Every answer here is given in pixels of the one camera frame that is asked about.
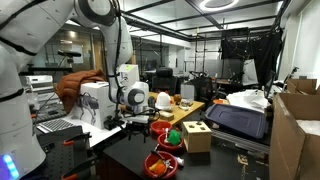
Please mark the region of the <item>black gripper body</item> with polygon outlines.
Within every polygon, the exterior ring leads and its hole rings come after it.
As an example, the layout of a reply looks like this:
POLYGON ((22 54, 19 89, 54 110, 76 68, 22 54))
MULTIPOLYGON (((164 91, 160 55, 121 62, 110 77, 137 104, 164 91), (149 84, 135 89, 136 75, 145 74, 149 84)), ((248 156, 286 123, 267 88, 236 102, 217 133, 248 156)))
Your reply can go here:
POLYGON ((159 119, 159 115, 137 115, 137 116, 122 116, 122 121, 125 126, 120 126, 121 130, 128 136, 150 134, 150 125, 159 119))

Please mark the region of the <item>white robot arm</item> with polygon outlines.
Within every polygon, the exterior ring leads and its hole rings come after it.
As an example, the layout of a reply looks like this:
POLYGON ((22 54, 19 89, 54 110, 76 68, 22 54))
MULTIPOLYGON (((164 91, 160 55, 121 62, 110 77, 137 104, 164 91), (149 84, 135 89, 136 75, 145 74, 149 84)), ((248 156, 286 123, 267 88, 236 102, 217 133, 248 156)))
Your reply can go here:
POLYGON ((147 101, 141 82, 124 86, 118 78, 117 66, 133 55, 118 0, 1 0, 0 7, 1 111, 9 117, 27 106, 19 72, 67 21, 101 31, 110 100, 132 107, 147 101))

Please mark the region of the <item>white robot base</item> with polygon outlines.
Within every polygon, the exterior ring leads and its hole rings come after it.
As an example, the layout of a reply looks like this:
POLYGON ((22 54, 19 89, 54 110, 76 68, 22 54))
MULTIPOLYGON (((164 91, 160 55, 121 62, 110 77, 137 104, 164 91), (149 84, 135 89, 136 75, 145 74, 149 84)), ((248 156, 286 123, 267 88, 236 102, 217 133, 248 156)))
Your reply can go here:
POLYGON ((1 180, 20 180, 46 158, 37 136, 16 67, 16 56, 0 46, 1 180))

